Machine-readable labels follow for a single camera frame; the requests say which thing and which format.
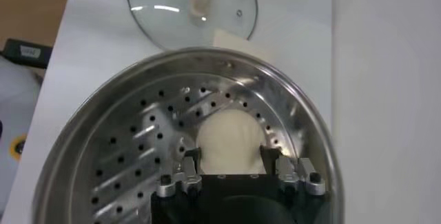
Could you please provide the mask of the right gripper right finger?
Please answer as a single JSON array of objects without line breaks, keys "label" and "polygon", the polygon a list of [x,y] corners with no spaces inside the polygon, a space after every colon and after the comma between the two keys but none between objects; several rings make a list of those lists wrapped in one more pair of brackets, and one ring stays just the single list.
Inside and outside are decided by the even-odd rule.
[{"label": "right gripper right finger", "polygon": [[260,146],[260,156],[267,174],[275,175],[280,181],[280,189],[301,187],[312,196],[326,194],[326,181],[316,171],[309,158],[291,158],[282,154],[279,148]]}]

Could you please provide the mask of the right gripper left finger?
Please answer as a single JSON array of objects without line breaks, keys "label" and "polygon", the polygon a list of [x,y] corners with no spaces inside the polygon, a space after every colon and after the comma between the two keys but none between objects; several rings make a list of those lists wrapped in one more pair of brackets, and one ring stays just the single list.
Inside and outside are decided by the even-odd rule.
[{"label": "right gripper left finger", "polygon": [[187,195],[198,195],[202,188],[202,176],[199,173],[200,158],[201,149],[197,147],[185,151],[180,161],[165,162],[159,168],[157,197],[172,197],[178,187]]}]

